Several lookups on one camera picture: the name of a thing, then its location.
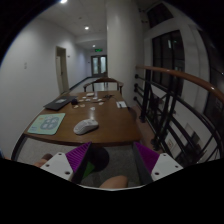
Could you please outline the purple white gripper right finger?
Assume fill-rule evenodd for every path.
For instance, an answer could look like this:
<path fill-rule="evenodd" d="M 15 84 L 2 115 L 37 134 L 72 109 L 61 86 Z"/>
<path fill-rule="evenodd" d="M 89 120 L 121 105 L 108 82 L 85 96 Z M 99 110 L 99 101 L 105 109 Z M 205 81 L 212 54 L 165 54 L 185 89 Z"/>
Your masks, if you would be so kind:
<path fill-rule="evenodd" d="M 167 153 L 158 154 L 138 142 L 133 153 L 141 182 L 154 182 L 182 169 Z"/>

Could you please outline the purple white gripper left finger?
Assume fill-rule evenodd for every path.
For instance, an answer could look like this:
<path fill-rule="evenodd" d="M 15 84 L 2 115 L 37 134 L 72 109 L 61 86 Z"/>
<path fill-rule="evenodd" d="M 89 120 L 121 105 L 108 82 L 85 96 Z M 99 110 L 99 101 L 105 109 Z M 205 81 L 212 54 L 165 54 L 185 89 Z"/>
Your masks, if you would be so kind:
<path fill-rule="evenodd" d="M 67 153 L 58 152 L 42 169 L 68 181 L 82 181 L 92 172 L 90 146 L 88 142 Z"/>

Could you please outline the person's hand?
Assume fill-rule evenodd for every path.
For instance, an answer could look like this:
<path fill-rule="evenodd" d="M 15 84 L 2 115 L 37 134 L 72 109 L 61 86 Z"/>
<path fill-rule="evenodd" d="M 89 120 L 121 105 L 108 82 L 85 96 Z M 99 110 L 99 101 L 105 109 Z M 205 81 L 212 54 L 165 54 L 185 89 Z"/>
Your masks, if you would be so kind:
<path fill-rule="evenodd" d="M 51 154 L 45 154 L 39 161 L 35 162 L 36 167 L 42 167 L 46 162 L 52 158 Z M 120 189 L 128 187 L 128 178 L 126 176 L 120 175 L 109 178 L 103 184 L 100 185 L 103 189 Z"/>

